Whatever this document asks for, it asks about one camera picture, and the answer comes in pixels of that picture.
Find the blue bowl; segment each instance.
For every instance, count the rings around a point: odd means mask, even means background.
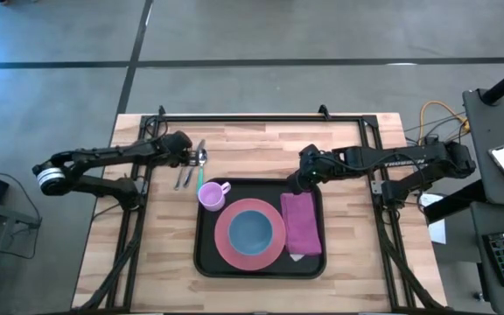
[[[228,226],[228,240],[246,256],[257,256],[271,245],[273,227],[270,219],[256,210],[238,213]]]

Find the pink napkin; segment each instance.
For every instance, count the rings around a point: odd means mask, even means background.
[[[303,192],[281,194],[283,221],[287,230],[285,245],[290,254],[315,256],[322,253],[319,231],[314,215],[312,194]]]

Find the wooden tabletop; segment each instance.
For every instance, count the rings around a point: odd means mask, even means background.
[[[398,114],[376,114],[384,148],[405,146]],[[137,139],[140,115],[119,115],[112,145]],[[298,168],[298,152],[308,144],[321,150],[361,145],[352,122],[169,122],[194,142],[206,139],[204,180],[216,177],[284,179]],[[107,167],[117,179],[131,165]],[[411,172],[390,170],[392,179]],[[150,200],[134,289],[133,312],[378,312],[389,311],[381,251],[366,177],[319,185],[324,202],[327,265],[314,280],[222,279],[202,276],[193,265],[197,217],[194,174],[188,189],[174,191],[179,169],[153,172]],[[95,212],[114,205],[99,199]],[[445,305],[445,293],[424,216],[402,211],[400,226],[408,263],[429,293]],[[114,261],[122,210],[92,224],[73,306],[82,305],[101,284]],[[398,295],[402,296],[395,272]],[[118,304],[123,296],[119,286]]]

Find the gray floor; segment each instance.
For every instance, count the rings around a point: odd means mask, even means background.
[[[144,0],[0,6],[0,62],[127,61],[143,7]],[[155,0],[140,59],[415,57],[504,57],[504,0]],[[68,309],[95,199],[46,197],[31,168],[54,152],[106,146],[125,76],[124,68],[0,69],[0,172],[25,185],[44,217],[34,259],[0,260],[0,314]],[[332,112],[399,112],[408,128],[426,101],[461,112],[462,91],[503,76],[504,64],[145,68],[136,71],[127,112],[159,104],[170,113],[312,112],[324,103]],[[431,107],[426,119],[444,116]],[[443,180],[433,191],[451,193],[478,177]],[[8,201],[32,212],[16,189]],[[468,220],[453,217],[449,233]],[[25,234],[10,249],[28,254],[32,242]],[[475,265],[453,262],[456,250],[436,248],[449,305],[490,310],[473,301]]]

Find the pink cup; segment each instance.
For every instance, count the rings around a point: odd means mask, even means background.
[[[225,206],[225,194],[231,190],[231,185],[219,185],[214,182],[205,183],[198,191],[198,200],[209,211],[219,211]]]

